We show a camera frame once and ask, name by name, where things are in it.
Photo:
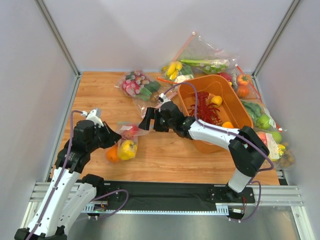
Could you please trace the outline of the red toy apple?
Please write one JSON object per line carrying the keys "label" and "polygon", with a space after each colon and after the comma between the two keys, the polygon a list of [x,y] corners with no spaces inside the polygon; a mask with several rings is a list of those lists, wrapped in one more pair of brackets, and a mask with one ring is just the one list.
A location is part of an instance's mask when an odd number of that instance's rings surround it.
{"label": "red toy apple", "polygon": [[139,128],[135,124],[124,125],[120,130],[122,137],[126,140],[133,139],[139,132]]}

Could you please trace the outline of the clear blue zip bag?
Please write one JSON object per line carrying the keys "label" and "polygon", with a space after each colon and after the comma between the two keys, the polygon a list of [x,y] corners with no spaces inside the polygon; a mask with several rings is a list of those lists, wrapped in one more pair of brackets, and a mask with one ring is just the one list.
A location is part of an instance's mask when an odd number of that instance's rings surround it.
{"label": "clear blue zip bag", "polygon": [[149,133],[142,130],[137,123],[118,122],[116,132],[121,135],[117,145],[117,156],[121,161],[134,159],[138,151],[139,137]]}

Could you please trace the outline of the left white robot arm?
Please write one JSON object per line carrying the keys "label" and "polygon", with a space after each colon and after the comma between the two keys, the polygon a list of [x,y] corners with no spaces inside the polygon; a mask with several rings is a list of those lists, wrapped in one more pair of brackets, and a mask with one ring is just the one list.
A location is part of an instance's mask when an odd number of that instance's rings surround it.
{"label": "left white robot arm", "polygon": [[25,228],[19,228],[16,240],[65,240],[83,208],[102,193],[104,179],[88,174],[76,194],[68,199],[91,153],[107,149],[122,138],[98,117],[72,125],[70,138],[57,156],[53,177],[35,216]]}

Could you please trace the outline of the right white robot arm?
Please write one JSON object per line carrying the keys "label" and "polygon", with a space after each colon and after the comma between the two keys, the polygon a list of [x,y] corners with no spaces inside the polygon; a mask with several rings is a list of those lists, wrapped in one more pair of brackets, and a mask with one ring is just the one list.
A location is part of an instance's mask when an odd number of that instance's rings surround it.
{"label": "right white robot arm", "polygon": [[151,121],[154,121],[152,128],[156,132],[172,130],[181,138],[207,142],[230,152],[235,171],[225,187],[214,193],[221,201],[242,199],[243,190],[270,154],[251,127],[238,129],[212,125],[195,116],[184,115],[172,101],[164,102],[160,108],[147,108],[138,127],[148,131]]}

